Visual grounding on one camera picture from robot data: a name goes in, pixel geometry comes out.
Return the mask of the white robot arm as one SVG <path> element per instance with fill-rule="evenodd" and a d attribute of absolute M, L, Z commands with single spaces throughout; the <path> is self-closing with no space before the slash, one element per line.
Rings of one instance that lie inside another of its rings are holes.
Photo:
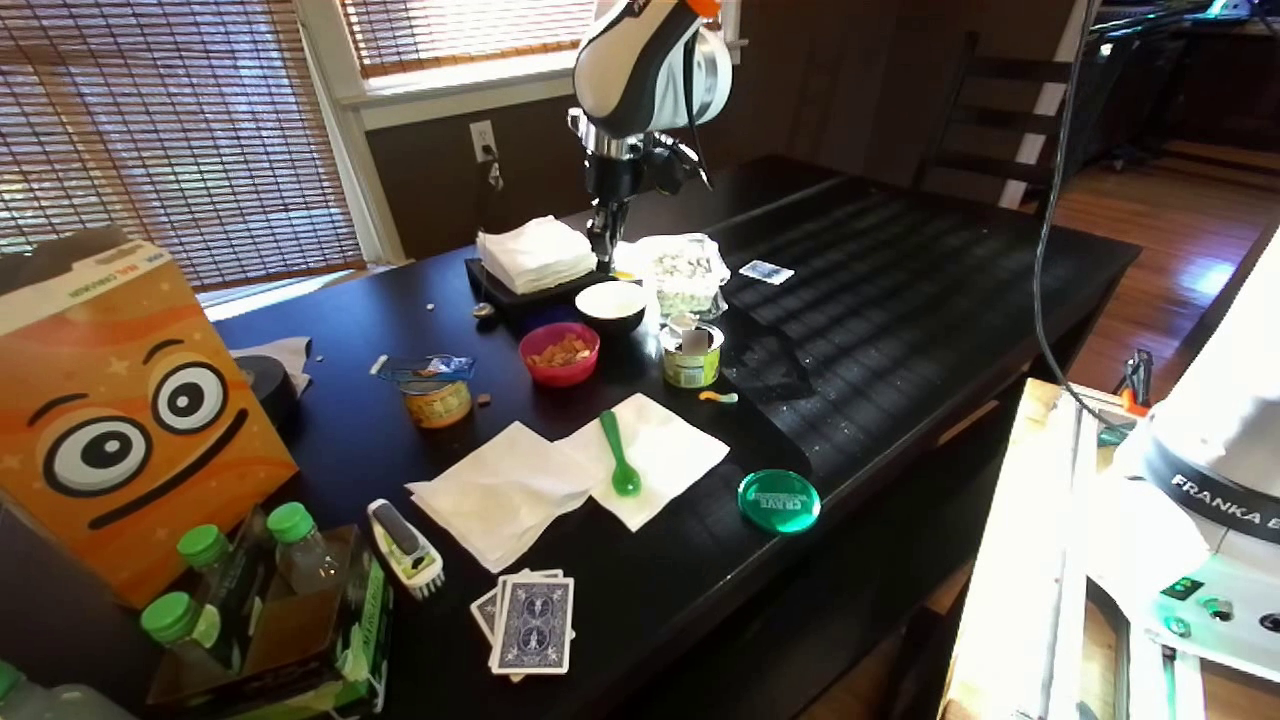
<path fill-rule="evenodd" d="M 716 120 L 721 0 L 611 0 L 576 42 L 589 167 Z M 1087 492 L 1087 577 L 1148 634 L 1280 679 L 1280 254 L 1263 252 L 1172 392 Z"/>

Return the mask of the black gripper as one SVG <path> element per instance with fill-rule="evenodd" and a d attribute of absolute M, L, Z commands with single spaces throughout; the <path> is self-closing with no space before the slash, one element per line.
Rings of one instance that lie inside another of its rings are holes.
<path fill-rule="evenodd" d="M 611 244 L 608 236 L 618 232 L 624 214 L 628 214 L 628 194 L 635 192 L 644 175 L 644 159 L 635 150 L 624 155 L 608 155 L 608 150 L 590 150 L 583 159 L 583 186 L 590 201 L 590 252 L 594 252 L 594 270 L 611 270 Z"/>

